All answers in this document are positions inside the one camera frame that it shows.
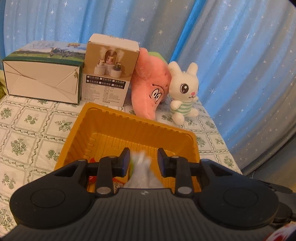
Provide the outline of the small red candy wrapper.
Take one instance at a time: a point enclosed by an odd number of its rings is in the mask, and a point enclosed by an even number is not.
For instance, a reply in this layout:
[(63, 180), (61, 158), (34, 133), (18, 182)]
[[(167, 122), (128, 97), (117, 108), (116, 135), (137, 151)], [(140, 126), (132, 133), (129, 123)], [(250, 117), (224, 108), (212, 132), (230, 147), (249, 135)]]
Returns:
[[(91, 158), (89, 160), (90, 164), (94, 164), (96, 163), (95, 158)], [(97, 166), (95, 166), (94, 168), (91, 168), (91, 175), (88, 177), (88, 185), (92, 185), (95, 184), (96, 179), (97, 179)]]

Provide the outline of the red cartoon candy packet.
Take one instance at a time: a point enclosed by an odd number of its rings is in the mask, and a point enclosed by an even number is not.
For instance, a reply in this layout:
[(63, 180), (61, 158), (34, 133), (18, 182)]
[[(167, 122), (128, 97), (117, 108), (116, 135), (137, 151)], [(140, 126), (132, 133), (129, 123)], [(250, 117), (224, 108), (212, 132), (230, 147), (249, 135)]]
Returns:
[(114, 186), (115, 189), (116, 188), (121, 188), (125, 184), (123, 181), (119, 180), (118, 178), (112, 178), (112, 182), (113, 182), (113, 186)]

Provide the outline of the orange plastic tray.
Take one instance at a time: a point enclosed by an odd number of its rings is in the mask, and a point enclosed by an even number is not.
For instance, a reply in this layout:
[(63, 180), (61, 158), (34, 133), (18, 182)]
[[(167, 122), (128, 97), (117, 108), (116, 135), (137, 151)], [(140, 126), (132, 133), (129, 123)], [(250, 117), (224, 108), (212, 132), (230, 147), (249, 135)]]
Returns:
[(132, 153), (144, 151), (150, 156), (151, 170), (165, 187), (171, 189), (175, 188), (175, 180), (162, 177), (159, 171), (159, 148), (168, 156), (185, 157), (189, 162), (200, 161), (193, 132), (87, 103), (71, 128), (55, 169), (78, 159), (99, 161), (106, 156), (119, 156), (124, 148)]

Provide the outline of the white bunny plush toy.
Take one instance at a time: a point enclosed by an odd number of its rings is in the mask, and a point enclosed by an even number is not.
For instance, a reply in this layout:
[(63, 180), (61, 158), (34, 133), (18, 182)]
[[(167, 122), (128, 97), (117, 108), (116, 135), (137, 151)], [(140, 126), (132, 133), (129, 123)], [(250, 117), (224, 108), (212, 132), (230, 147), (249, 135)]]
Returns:
[(168, 64), (168, 68), (171, 74), (169, 86), (171, 119), (176, 125), (181, 126), (185, 118), (194, 118), (199, 114), (199, 111), (193, 107), (198, 100), (198, 65), (192, 62), (186, 71), (182, 71), (178, 63), (172, 61)]

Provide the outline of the floral checked tablecloth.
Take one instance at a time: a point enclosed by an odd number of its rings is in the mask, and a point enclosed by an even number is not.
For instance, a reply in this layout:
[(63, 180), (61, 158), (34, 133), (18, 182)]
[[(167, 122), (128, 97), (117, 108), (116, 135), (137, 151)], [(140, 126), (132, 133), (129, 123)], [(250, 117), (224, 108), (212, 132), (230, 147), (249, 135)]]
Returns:
[[(14, 191), (53, 171), (78, 117), (79, 105), (7, 95), (1, 99), (1, 235), (15, 226), (9, 201)], [(201, 158), (236, 172), (239, 167), (201, 102), (183, 128), (196, 135)]]

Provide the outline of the pink starfish plush toy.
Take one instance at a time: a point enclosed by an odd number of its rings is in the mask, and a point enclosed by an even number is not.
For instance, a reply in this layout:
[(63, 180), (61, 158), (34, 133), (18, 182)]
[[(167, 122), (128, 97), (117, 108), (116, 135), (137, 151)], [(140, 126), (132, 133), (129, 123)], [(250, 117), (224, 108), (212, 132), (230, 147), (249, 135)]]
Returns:
[(135, 114), (149, 120), (156, 119), (156, 109), (169, 92), (171, 74), (168, 63), (158, 52), (139, 49), (139, 56), (131, 78), (131, 99)]

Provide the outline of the brown humidifier product box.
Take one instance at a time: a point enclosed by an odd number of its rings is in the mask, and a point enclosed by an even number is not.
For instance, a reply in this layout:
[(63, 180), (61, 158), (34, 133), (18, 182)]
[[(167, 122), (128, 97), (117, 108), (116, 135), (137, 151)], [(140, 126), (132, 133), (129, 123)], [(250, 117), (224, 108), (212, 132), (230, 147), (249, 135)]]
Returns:
[(138, 56), (136, 41), (93, 34), (86, 47), (81, 100), (122, 107)]

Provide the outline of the white and green carton box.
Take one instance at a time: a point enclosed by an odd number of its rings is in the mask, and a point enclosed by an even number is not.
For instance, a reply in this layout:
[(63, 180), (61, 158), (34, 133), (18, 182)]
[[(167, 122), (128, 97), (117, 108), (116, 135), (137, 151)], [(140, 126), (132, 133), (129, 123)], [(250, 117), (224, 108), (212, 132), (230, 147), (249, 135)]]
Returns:
[(33, 41), (3, 59), (10, 95), (79, 104), (86, 45)]

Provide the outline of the light green sofa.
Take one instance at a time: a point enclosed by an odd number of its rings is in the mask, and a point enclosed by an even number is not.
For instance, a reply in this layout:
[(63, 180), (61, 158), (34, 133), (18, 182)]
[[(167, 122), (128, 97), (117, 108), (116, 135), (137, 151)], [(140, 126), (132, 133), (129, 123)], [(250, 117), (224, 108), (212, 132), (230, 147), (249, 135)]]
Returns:
[(0, 98), (3, 98), (5, 95), (7, 95), (8, 91), (6, 88), (6, 82), (4, 78), (4, 71), (0, 70)]

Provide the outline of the blue star curtain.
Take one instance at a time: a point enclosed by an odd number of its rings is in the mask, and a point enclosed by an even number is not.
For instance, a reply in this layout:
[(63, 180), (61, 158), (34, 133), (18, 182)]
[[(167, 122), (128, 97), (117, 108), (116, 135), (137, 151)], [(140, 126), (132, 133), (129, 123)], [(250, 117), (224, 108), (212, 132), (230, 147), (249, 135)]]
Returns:
[(1, 1), (1, 56), (34, 40), (137, 41), (185, 68), (244, 174), (295, 140), (295, 1)]

